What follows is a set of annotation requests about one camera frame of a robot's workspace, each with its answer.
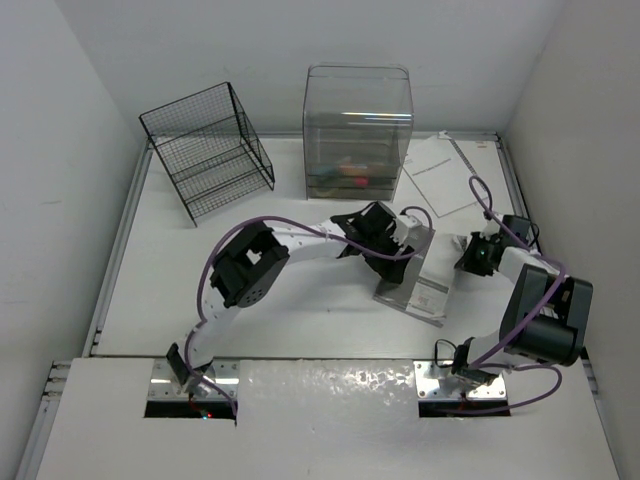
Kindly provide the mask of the clear plastic drawer cabinet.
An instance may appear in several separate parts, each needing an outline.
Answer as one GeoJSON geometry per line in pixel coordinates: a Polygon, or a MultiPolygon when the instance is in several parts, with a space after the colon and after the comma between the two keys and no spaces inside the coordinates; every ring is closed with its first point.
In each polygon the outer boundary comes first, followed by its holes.
{"type": "Polygon", "coordinates": [[[414,126],[408,69],[310,66],[302,126],[309,199],[392,200],[414,126]]]}

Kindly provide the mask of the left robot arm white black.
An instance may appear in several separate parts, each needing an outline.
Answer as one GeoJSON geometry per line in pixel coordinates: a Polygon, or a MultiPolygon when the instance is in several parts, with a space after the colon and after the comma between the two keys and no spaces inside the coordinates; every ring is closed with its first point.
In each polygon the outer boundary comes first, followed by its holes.
{"type": "Polygon", "coordinates": [[[179,385],[213,384],[204,372],[214,344],[241,310],[265,298],[285,267],[360,256],[381,279],[400,284],[410,259],[427,247],[417,238],[422,227],[408,211],[396,213],[382,202],[311,226],[280,216],[236,225],[203,267],[196,290],[198,323],[166,354],[179,385]]]}

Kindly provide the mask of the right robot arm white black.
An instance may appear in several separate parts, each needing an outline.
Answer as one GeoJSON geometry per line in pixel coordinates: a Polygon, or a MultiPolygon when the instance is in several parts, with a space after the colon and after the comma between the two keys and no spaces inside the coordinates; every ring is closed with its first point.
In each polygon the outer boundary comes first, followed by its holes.
{"type": "Polygon", "coordinates": [[[569,367],[578,360],[593,297],[590,282],[568,275],[502,233],[472,233],[455,268],[481,277],[498,273],[513,283],[513,290],[498,329],[456,347],[452,375],[479,386],[506,370],[569,367]]]}

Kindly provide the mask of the white instruction sheet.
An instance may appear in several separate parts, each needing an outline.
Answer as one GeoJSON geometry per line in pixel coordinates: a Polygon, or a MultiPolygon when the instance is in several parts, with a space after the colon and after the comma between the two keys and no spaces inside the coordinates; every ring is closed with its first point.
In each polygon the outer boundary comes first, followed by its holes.
{"type": "Polygon", "coordinates": [[[489,173],[496,158],[494,142],[443,133],[411,141],[404,170],[436,216],[444,217],[476,202],[469,178],[489,173]]]}

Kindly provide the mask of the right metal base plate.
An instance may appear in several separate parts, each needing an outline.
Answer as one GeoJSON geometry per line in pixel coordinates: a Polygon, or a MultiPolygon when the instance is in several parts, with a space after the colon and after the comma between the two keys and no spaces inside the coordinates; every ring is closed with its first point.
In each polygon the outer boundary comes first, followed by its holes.
{"type": "Polygon", "coordinates": [[[487,384],[470,386],[461,378],[450,374],[450,360],[437,364],[433,360],[413,362],[414,381],[419,401],[452,403],[463,400],[473,402],[507,401],[508,394],[502,376],[487,384]]]}

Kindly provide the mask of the metal base plate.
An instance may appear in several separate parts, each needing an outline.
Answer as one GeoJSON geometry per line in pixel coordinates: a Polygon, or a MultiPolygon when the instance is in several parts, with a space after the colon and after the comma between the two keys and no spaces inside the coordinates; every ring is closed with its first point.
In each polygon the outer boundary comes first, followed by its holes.
{"type": "Polygon", "coordinates": [[[502,376],[487,384],[470,386],[461,378],[450,374],[450,360],[437,364],[433,360],[413,362],[414,381],[419,401],[452,403],[463,400],[473,402],[507,401],[508,394],[502,376]]]}
{"type": "Polygon", "coordinates": [[[181,385],[165,358],[156,359],[151,370],[148,386],[148,401],[186,401],[190,394],[196,400],[225,401],[226,398],[210,383],[235,399],[240,381],[240,362],[232,359],[214,359],[203,374],[204,384],[188,380],[181,385]]]}

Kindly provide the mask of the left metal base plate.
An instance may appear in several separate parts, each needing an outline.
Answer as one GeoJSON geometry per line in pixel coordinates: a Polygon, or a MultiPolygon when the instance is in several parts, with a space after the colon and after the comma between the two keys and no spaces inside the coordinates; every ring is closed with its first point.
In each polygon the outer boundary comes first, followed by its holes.
{"type": "Polygon", "coordinates": [[[214,359],[203,374],[204,384],[188,380],[181,385],[165,358],[156,359],[151,370],[148,386],[148,401],[186,401],[190,394],[196,400],[225,401],[226,398],[210,383],[235,399],[240,381],[240,362],[232,359],[214,359]]]}

